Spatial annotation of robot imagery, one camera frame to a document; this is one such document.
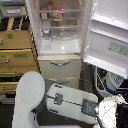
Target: freezer door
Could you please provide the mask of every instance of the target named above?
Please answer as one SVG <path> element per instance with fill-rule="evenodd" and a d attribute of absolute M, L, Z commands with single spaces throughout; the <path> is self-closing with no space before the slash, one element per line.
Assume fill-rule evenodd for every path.
<path fill-rule="evenodd" d="M 128 78 L 127 12 L 127 0 L 93 0 L 82 53 L 84 62 L 125 79 Z"/>

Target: label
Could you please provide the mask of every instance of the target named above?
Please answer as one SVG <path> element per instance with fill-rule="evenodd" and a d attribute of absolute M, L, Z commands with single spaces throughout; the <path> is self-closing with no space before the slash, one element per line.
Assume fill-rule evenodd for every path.
<path fill-rule="evenodd" d="M 26 53 L 13 54 L 14 58 L 28 58 Z"/>
<path fill-rule="evenodd" d="M 128 47 L 122 46 L 120 44 L 110 42 L 108 50 L 120 54 L 122 56 L 128 57 Z"/>
<path fill-rule="evenodd" d="M 13 68 L 8 68 L 8 69 L 10 69 L 10 70 L 11 70 L 11 69 L 13 69 Z"/>
<path fill-rule="evenodd" d="M 20 9 L 7 10 L 7 13 L 9 13 L 9 14 L 20 14 Z"/>
<path fill-rule="evenodd" d="M 7 34 L 9 39 L 13 39 L 13 35 L 12 34 Z"/>
<path fill-rule="evenodd" d="M 6 56 L 5 55 L 1 55 L 1 58 L 5 58 Z"/>

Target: gray floor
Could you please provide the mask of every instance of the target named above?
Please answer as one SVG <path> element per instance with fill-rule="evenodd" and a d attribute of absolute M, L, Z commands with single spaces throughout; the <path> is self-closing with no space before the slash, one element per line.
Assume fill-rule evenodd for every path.
<path fill-rule="evenodd" d="M 92 68 L 84 65 L 81 72 L 79 89 L 92 92 Z M 11 128 L 14 105 L 3 105 L 0 103 L 0 128 Z M 41 111 L 37 120 L 42 125 L 79 125 L 81 128 L 92 128 L 92 125 L 53 114 L 47 109 Z"/>

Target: white refrigerator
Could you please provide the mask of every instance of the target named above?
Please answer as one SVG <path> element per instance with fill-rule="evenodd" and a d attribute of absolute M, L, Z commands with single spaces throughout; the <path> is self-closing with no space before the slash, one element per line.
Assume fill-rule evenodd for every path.
<path fill-rule="evenodd" d="M 128 0 L 26 0 L 26 6 L 44 78 L 77 88 L 82 61 L 128 78 Z"/>

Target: door handle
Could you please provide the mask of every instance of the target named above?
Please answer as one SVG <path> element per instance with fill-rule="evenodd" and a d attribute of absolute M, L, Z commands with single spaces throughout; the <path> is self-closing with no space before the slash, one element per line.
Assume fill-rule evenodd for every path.
<path fill-rule="evenodd" d="M 57 63 L 55 63 L 55 62 L 49 62 L 50 64 L 53 64 L 53 65 L 56 65 L 56 66 L 64 66 L 64 65 L 67 65 L 67 64 L 69 64 L 69 63 L 71 63 L 70 61 L 69 62 L 65 62 L 65 63 L 63 63 L 63 64 L 57 64 Z"/>
<path fill-rule="evenodd" d="M 53 82 L 56 83 L 56 84 L 66 84 L 66 83 L 68 83 L 69 81 L 66 80 L 66 81 L 53 81 Z"/>
<path fill-rule="evenodd" d="M 3 93 L 7 93 L 7 92 L 16 92 L 16 90 L 6 90 L 6 91 L 3 91 L 3 88 L 5 86 L 2 86 L 1 89 L 0 89 L 0 92 L 3 92 Z"/>
<path fill-rule="evenodd" d="M 5 73 L 0 73 L 0 75 L 15 75 L 16 71 L 14 72 L 5 72 Z"/>
<path fill-rule="evenodd" d="M 0 64 L 5 64 L 5 63 L 9 63 L 9 59 L 7 59 L 6 61 L 0 61 Z"/>

